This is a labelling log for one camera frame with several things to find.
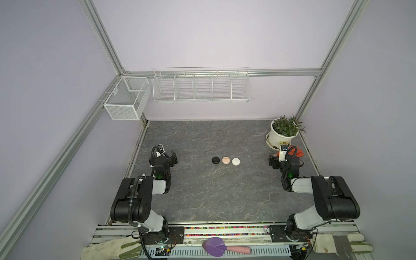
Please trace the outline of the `white earbud charging case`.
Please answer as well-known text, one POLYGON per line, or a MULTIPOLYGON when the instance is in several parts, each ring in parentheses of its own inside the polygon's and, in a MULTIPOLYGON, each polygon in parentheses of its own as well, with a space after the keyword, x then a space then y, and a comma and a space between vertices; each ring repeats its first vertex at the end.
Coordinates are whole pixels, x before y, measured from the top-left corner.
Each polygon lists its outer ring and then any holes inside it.
POLYGON ((238 165, 240 165, 241 160, 240 160, 239 158, 233 158, 233 159, 232 159, 232 161, 231 161, 231 163, 232 163, 234 166, 238 166, 238 165))

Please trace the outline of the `black earbud charging case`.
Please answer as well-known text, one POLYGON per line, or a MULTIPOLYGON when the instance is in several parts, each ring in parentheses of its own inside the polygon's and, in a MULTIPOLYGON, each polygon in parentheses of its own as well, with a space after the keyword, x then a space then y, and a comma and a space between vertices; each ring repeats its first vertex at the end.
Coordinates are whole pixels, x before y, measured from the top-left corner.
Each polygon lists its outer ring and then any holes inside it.
POLYGON ((212 158, 212 163, 213 164, 219 164, 221 162, 221 160, 220 160, 220 158, 219 157, 213 157, 212 158))

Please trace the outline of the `pink earbud charging case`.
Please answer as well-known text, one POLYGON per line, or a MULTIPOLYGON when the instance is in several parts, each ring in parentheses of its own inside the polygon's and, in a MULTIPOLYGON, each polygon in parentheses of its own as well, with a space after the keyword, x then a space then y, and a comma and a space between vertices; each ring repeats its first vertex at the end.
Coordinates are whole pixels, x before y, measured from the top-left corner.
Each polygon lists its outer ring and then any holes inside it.
POLYGON ((229 158, 229 157, 223 157, 223 158, 222 158, 222 163, 223 163, 223 164, 225 164, 225 165, 229 164, 229 163, 230 163, 230 161, 231 161, 231 160, 230 160, 230 158, 229 158))

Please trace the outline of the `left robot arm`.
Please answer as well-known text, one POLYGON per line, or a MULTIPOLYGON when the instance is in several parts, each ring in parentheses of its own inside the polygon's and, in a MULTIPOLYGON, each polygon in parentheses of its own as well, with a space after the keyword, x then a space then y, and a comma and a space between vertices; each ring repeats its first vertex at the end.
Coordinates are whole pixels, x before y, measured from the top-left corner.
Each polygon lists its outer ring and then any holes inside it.
POLYGON ((174 152, 169 155, 162 144, 152 147, 149 158, 150 175, 124 178, 110 208, 110 219, 137 228, 149 243, 165 243, 169 239, 166 217, 152 210, 152 197, 169 192, 171 168, 178 163, 174 152))

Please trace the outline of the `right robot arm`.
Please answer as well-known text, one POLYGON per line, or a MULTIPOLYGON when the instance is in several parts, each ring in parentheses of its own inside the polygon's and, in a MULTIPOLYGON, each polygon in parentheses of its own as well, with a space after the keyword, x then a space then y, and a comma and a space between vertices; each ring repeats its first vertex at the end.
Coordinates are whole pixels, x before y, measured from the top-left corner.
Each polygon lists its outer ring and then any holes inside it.
POLYGON ((301 177, 303 163, 296 146, 282 145, 269 155, 269 166, 281 173, 285 191, 311 194, 314 205, 291 214, 283 229, 287 240, 297 242, 303 237, 312 238, 315 228, 333 221, 350 221, 359 218, 361 210, 343 177, 301 177))

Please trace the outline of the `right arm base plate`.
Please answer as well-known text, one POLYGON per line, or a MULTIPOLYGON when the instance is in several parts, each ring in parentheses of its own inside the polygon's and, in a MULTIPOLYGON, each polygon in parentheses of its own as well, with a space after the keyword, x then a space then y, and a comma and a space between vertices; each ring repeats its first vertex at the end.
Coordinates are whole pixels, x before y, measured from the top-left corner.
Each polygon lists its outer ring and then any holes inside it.
POLYGON ((285 224, 274 224, 266 228, 266 232, 270 235, 272 242, 307 242, 313 238, 312 230, 289 230, 285 224))

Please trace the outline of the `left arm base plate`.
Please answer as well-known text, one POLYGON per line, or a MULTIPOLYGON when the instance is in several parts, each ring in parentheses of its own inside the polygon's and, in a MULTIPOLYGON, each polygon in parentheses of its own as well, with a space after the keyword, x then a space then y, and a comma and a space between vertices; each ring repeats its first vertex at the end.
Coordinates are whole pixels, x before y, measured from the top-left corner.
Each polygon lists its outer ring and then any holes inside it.
POLYGON ((141 234, 141 237, 146 245, 183 244, 185 228, 183 226, 169 226, 163 228, 161 232, 141 234))

